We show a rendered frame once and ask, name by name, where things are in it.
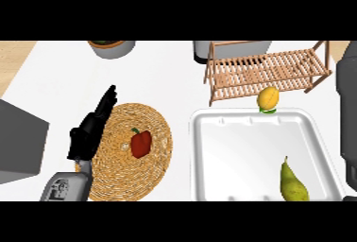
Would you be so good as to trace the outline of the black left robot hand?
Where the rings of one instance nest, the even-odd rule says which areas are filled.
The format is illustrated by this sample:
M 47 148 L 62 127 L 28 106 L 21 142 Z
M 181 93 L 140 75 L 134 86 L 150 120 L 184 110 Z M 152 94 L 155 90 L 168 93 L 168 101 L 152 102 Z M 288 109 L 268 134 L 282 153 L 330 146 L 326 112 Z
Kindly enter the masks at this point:
M 115 86 L 112 85 L 100 98 L 94 111 L 87 114 L 80 127 L 71 130 L 68 160 L 88 161 L 93 158 L 100 144 L 105 125 L 116 103 L 115 96 Z

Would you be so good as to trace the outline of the white plastic tray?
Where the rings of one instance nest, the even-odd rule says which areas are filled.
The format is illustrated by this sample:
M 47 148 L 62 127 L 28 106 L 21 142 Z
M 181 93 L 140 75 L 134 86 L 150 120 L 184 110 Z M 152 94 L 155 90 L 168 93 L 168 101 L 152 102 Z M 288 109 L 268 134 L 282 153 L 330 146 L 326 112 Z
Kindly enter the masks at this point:
M 311 115 L 301 109 L 199 110 L 192 115 L 192 198 L 279 201 L 286 164 L 311 201 L 344 198 L 344 188 Z

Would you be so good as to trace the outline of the yellow lemon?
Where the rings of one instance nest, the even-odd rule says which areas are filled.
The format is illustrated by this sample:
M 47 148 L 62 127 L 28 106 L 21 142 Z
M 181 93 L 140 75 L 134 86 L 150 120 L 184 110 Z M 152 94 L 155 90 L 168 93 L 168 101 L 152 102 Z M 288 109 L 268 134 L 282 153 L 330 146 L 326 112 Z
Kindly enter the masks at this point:
M 279 90 L 274 87 L 267 87 L 258 94 L 257 104 L 260 112 L 274 113 L 279 102 Z

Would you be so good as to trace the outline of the wooden slatted tiered shelf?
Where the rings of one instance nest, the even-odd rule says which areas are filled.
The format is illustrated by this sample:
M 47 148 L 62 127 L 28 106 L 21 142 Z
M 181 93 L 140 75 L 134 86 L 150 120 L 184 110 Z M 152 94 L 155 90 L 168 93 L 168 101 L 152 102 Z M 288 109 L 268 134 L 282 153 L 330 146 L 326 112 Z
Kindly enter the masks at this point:
M 273 86 L 280 92 L 308 93 L 332 75 L 330 42 L 317 41 L 308 49 L 218 59 L 218 46 L 248 41 L 209 42 L 203 82 L 211 86 L 209 103 L 257 95 Z

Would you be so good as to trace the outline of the round woven wicker placemat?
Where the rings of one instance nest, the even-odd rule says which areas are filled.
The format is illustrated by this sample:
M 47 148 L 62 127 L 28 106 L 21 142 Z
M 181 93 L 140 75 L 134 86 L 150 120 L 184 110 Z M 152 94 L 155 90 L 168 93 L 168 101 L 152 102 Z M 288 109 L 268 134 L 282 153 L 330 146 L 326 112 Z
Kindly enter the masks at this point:
M 131 128 L 149 131 L 150 152 L 139 159 L 131 154 Z M 161 182 L 170 164 L 172 138 L 161 113 L 140 103 L 113 107 L 102 141 L 91 160 L 94 201 L 140 200 Z

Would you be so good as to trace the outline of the red bell pepper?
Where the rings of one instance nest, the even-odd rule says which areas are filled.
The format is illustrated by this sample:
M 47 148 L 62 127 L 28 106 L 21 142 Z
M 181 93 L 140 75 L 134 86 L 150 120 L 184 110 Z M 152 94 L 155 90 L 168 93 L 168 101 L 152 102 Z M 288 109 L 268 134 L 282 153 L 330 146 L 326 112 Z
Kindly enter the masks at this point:
M 150 132 L 131 128 L 136 135 L 131 137 L 131 154 L 139 159 L 150 152 L 152 136 Z

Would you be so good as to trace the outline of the grey box appliance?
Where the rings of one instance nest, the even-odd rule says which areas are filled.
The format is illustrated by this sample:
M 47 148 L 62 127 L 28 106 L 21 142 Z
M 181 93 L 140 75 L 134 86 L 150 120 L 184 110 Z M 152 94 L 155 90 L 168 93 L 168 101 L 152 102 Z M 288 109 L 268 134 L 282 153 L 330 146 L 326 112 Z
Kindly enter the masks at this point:
M 40 172 L 49 123 L 0 99 L 0 184 Z

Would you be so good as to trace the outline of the grey plant pot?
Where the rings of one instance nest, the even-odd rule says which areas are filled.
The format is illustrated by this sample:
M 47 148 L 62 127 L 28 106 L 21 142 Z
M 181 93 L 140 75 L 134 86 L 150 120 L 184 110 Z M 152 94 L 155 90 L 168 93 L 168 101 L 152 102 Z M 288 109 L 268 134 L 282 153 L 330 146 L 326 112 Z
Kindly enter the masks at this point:
M 133 50 L 136 46 L 134 41 L 108 41 L 106 43 L 99 43 L 88 41 L 88 45 L 93 49 L 94 54 L 102 59 L 118 59 L 124 57 Z

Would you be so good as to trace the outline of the grey canister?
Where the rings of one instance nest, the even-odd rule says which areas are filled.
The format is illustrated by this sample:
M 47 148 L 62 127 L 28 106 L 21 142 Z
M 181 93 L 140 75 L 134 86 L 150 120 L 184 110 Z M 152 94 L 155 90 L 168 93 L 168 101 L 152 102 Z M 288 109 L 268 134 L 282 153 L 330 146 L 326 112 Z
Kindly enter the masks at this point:
M 193 60 L 205 64 L 209 54 L 209 41 L 193 41 Z M 264 55 L 268 51 L 271 41 L 258 41 L 252 43 L 234 43 L 215 47 L 215 57 L 218 59 Z

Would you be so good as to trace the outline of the green pear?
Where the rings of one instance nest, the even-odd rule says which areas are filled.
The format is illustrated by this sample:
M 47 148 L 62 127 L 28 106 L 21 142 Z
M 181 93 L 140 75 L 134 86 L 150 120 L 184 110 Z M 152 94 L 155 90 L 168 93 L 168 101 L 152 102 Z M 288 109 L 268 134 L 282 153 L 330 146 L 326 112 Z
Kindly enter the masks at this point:
M 285 201 L 308 201 L 308 190 L 296 178 L 288 162 L 280 167 L 280 194 Z

